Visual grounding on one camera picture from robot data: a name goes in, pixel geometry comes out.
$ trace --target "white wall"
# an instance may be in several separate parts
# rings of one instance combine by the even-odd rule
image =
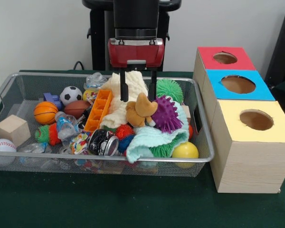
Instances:
[[[243,46],[265,75],[285,0],[183,0],[171,12],[164,70],[192,71],[197,46]],[[0,84],[20,69],[92,68],[80,0],[0,0]]]
[[[285,0],[183,0],[170,13],[165,71],[192,71],[197,46],[241,46],[264,77]]]

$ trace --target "baseball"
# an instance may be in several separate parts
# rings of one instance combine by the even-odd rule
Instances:
[[[2,152],[16,152],[16,147],[10,140],[0,139],[0,151]],[[15,160],[12,156],[0,156],[0,167],[10,165]]]

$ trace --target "orange basketball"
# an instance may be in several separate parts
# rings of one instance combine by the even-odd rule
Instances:
[[[34,117],[40,124],[52,124],[55,122],[57,107],[48,101],[39,103],[34,109]]]

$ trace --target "black cable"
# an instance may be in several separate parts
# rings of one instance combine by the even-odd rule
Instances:
[[[82,70],[85,70],[84,65],[83,65],[82,62],[80,62],[80,61],[77,61],[77,62],[75,63],[75,66],[73,67],[73,70],[76,70],[76,67],[77,67],[78,64],[80,64]]]

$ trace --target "soccer ball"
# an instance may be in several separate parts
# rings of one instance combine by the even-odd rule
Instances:
[[[79,101],[82,99],[82,92],[75,86],[66,87],[60,94],[60,100],[64,106],[67,106],[73,101]]]

